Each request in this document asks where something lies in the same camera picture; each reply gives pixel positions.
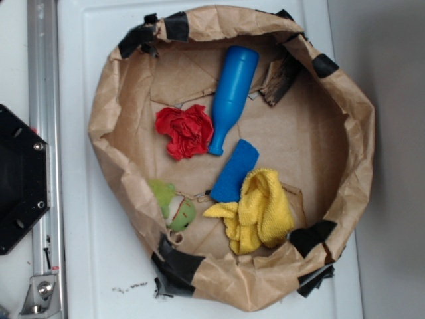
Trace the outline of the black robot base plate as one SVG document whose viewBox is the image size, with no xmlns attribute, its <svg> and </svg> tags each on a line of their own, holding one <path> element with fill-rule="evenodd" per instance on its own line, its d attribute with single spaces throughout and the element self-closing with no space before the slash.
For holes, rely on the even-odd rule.
<svg viewBox="0 0 425 319">
<path fill-rule="evenodd" d="M 48 211 L 48 144 L 1 105 L 1 255 Z"/>
</svg>

